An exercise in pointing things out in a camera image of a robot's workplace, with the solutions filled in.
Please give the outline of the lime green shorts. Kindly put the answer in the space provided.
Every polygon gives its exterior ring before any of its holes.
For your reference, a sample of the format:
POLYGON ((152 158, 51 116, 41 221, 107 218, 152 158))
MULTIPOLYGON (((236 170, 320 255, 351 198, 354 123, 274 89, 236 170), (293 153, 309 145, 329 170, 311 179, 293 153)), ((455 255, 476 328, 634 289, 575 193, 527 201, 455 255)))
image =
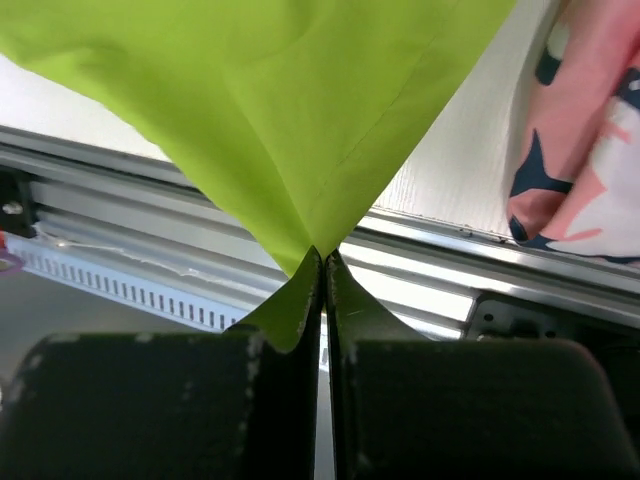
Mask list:
POLYGON ((1 51, 157 145, 286 273, 351 233, 510 1, 5 1, 1 51))

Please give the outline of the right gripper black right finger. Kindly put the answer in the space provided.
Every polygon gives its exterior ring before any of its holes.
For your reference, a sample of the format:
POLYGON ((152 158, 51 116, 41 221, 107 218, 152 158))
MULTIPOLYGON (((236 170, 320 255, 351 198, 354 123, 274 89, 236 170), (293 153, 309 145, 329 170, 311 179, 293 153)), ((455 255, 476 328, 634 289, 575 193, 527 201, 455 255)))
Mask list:
POLYGON ((639 395, 563 339, 431 340, 326 262, 340 479, 635 479, 639 395))

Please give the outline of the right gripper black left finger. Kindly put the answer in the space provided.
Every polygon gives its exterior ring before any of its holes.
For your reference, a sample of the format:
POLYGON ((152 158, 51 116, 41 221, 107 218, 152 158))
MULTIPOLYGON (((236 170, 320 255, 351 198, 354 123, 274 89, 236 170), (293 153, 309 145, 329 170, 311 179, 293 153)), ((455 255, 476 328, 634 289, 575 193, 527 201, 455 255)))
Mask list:
POLYGON ((5 479, 310 479, 322 260, 221 334, 51 335, 1 413, 5 479))

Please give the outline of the pink shark print shorts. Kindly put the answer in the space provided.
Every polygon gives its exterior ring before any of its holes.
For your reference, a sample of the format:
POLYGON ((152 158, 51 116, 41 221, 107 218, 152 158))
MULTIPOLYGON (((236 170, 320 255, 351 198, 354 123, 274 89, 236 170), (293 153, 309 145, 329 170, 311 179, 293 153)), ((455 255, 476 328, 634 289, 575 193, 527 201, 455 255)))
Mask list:
POLYGON ((560 8, 536 64, 507 220, 523 247, 638 266, 638 2, 560 8))

